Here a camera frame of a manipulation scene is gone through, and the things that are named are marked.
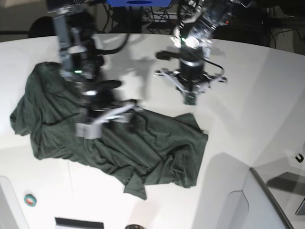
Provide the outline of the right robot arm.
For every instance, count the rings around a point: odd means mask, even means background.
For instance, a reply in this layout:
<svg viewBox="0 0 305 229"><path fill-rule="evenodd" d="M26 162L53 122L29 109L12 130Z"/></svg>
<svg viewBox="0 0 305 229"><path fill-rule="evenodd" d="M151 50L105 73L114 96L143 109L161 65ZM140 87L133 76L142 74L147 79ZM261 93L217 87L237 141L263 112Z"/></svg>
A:
<svg viewBox="0 0 305 229"><path fill-rule="evenodd" d="M79 125L101 125L109 122L128 123L139 110L137 100L120 100L114 90L119 80L105 78L102 67L106 55L117 54L126 46L127 32L121 45L105 50L96 47L95 18L87 7L92 0L48 0L49 12L54 12L53 26L59 40L61 76L72 82L78 91Z"/></svg>

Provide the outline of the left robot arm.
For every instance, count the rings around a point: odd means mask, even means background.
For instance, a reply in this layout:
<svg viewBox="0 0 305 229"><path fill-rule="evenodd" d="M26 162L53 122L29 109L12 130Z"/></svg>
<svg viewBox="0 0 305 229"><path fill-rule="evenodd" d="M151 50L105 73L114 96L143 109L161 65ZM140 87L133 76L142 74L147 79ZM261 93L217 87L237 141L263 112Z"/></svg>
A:
<svg viewBox="0 0 305 229"><path fill-rule="evenodd" d="M214 31L217 27L228 24L234 4L247 8L251 1L199 0L189 18L184 16L185 1L179 3L178 25L171 37L179 51L160 51L155 56L158 60L179 60L178 70L162 68L156 71L156 75L168 78L184 98L195 98L210 88L212 83L227 81L224 68L211 62L209 58Z"/></svg>

